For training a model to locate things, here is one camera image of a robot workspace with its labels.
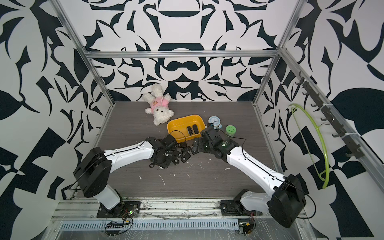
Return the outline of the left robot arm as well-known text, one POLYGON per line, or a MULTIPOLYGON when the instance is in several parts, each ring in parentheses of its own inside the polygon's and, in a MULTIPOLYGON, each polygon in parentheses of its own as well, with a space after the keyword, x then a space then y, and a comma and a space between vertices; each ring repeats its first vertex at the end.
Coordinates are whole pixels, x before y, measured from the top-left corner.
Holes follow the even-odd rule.
POLYGON ((73 174, 83 195, 98 200, 107 210, 121 209, 122 197, 109 184, 109 176, 115 170, 141 160, 150 160, 152 165, 167 168, 171 153, 178 148, 172 135, 163 139, 154 137, 125 148, 106 150, 96 147, 77 165, 73 174))

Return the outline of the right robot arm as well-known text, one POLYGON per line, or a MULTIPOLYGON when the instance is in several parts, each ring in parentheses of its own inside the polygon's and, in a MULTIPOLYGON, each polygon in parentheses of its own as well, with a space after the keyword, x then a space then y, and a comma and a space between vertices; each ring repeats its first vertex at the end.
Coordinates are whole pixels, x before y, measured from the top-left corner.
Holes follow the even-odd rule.
POLYGON ((261 196, 249 190, 242 190, 232 200, 232 204, 223 209, 225 213, 268 213, 281 226, 290 228, 306 206, 306 194, 297 177, 285 176, 268 168, 247 153, 236 141, 223 139, 213 126, 201 131, 198 150, 212 154, 239 169, 266 193, 261 196))

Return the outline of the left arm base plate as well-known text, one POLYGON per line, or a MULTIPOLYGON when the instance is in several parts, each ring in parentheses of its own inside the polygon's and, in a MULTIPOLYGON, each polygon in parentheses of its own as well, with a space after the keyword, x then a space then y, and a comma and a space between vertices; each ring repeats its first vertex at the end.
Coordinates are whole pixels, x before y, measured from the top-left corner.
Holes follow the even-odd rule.
POLYGON ((124 200, 124 204, 119 203, 111 210, 108 210, 103 204, 100 204, 97 213, 97 218, 124 218, 126 215, 131 217, 137 217, 140 213, 141 203, 142 202, 140 201, 124 200))

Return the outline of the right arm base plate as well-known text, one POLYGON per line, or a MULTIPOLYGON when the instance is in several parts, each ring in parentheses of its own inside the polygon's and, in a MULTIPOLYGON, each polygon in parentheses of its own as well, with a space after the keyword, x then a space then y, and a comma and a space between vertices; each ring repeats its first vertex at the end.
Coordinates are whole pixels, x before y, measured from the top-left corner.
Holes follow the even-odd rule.
POLYGON ((255 209, 255 205, 247 203, 243 205, 240 200, 221 200, 219 208, 223 216, 262 216, 263 213, 255 209))

